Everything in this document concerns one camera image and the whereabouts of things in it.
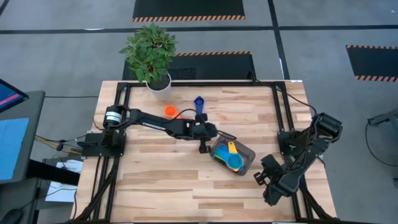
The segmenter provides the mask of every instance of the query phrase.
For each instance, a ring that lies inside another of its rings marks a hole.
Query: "white pot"
[[[155,97],[158,100],[162,100],[162,101],[168,100],[172,94],[172,77],[170,76],[170,74],[167,74],[167,75],[170,78],[170,82],[167,85],[167,87],[164,88],[163,90],[153,90],[148,86],[148,83],[146,83],[148,89],[155,95]]]

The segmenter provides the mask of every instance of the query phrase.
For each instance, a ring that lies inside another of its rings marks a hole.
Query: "black floor mat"
[[[179,53],[168,69],[173,80],[245,80],[252,71],[250,52]],[[123,80],[137,80],[124,62]]]
[[[397,47],[347,45],[357,80],[398,82]]]
[[[137,0],[133,22],[243,20],[242,0]]]

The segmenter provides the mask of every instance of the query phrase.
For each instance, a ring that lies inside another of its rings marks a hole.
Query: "green plant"
[[[127,46],[119,53],[126,54],[129,68],[138,81],[161,81],[168,74],[169,63],[175,56],[175,36],[152,23],[127,40]]]

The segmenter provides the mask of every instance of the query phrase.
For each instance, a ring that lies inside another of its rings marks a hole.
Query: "potted plant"
[[[167,100],[171,94],[167,69],[175,56],[175,36],[152,23],[127,40],[127,46],[119,53],[126,54],[129,69],[140,83],[146,83],[156,98]]]

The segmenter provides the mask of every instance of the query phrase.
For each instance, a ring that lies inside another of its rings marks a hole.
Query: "floor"
[[[272,26],[267,1],[243,0],[245,21],[167,22],[164,27]],[[396,0],[274,0],[279,26],[350,26],[280,29],[284,57],[273,30],[174,32],[178,52],[250,50],[258,79],[303,80],[309,102],[343,122],[341,139],[325,153],[333,201],[342,220],[396,223],[398,168],[373,158],[366,148],[366,119],[398,105],[398,84],[355,80],[345,45],[398,46]],[[97,95],[103,80],[120,80],[123,55],[132,33],[134,0],[11,0],[0,15],[0,77],[23,91],[44,90],[52,96]],[[23,30],[110,29],[95,34],[28,34]],[[19,30],[10,34],[7,30]],[[86,133],[96,100],[46,99],[37,134],[67,139]],[[398,164],[396,137],[388,124],[369,129],[369,143],[384,161]],[[32,158],[55,154],[40,143]],[[39,223],[64,222],[71,205],[42,210]]]

